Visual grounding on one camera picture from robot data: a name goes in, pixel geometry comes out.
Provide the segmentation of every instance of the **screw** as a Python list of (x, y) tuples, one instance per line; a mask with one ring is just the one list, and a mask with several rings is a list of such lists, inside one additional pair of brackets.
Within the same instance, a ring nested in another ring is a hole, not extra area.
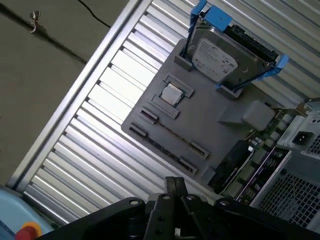
[(168, 200), (168, 199), (170, 199), (171, 197), (170, 197), (169, 195), (164, 195), (162, 198), (165, 199), (165, 200)]
[(138, 203), (139, 203), (138, 200), (132, 200), (132, 201), (130, 201), (130, 204), (131, 204), (131, 205), (137, 205)]
[(221, 204), (222, 206), (227, 206), (227, 205), (229, 205), (229, 202), (226, 201), (226, 200), (222, 200), (222, 201), (220, 202), (220, 204)]
[(193, 195), (189, 195), (189, 196), (186, 197), (186, 199), (188, 199), (188, 200), (194, 200), (194, 199), (196, 199), (196, 197), (193, 196)]

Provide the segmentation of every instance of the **concrete floor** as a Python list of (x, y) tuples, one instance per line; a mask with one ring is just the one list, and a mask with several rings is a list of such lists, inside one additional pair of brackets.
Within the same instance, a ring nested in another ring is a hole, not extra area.
[[(129, 0), (84, 0), (112, 25)], [(29, 19), (41, 11), (47, 33), (88, 60), (108, 28), (76, 0), (2, 0)], [(0, 185), (4, 185), (84, 67), (0, 15)]]

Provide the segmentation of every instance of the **black cable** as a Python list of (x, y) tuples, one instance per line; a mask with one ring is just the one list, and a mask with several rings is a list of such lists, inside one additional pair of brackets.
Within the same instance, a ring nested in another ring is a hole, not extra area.
[(109, 24), (105, 23), (104, 21), (102, 21), (100, 18), (98, 18), (94, 12), (90, 9), (90, 7), (88, 7), (82, 0), (77, 0), (79, 3), (81, 3), (88, 11), (89, 13), (92, 15), (92, 17), (94, 17), (98, 22), (102, 23), (103, 25), (105, 25), (108, 28), (111, 28), (112, 26), (110, 26)]
[[(16, 24), (22, 26), (23, 28), (25, 28), (29, 31), (34, 29), (34, 26), (31, 25), (30, 22), (24, 20), (22, 17), (20, 17), (15, 12), (13, 12), (9, 8), (7, 8), (2, 3), (0, 3), (0, 15), (7, 17), (11, 21), (15, 22)], [(34, 35), (34, 36), (36, 36), (46, 42), (49, 42), (50, 44), (55, 46), (57, 49), (68, 54), (69, 56), (75, 58), (76, 60), (78, 60), (82, 64), (87, 64), (87, 61), (85, 59), (83, 59), (82, 57), (77, 55), (75, 52), (73, 52), (72, 50), (70, 50), (69, 48), (67, 48), (66, 46), (64, 46), (63, 44), (58, 42), (57, 40), (55, 40), (53, 37), (49, 36), (47, 34), (47, 32), (44, 29), (42, 29), (40, 26), (36, 28), (36, 31), (33, 32), (32, 35)]]

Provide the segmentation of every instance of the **metal hook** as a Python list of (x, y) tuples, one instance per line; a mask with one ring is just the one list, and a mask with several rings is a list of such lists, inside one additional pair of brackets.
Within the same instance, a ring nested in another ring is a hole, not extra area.
[(37, 30), (37, 24), (38, 24), (38, 19), (40, 15), (41, 13), (38, 10), (35, 10), (30, 13), (30, 18), (32, 19), (31, 24), (33, 25), (33, 29), (30, 31), (31, 34)]

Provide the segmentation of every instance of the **metal mesh grille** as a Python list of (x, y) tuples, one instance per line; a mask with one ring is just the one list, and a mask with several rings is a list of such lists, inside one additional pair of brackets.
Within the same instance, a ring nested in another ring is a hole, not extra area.
[(306, 152), (308, 154), (320, 155), (320, 135), (316, 137), (316, 139)]
[(288, 174), (276, 181), (258, 209), (305, 228), (320, 209), (319, 192), (320, 187)]

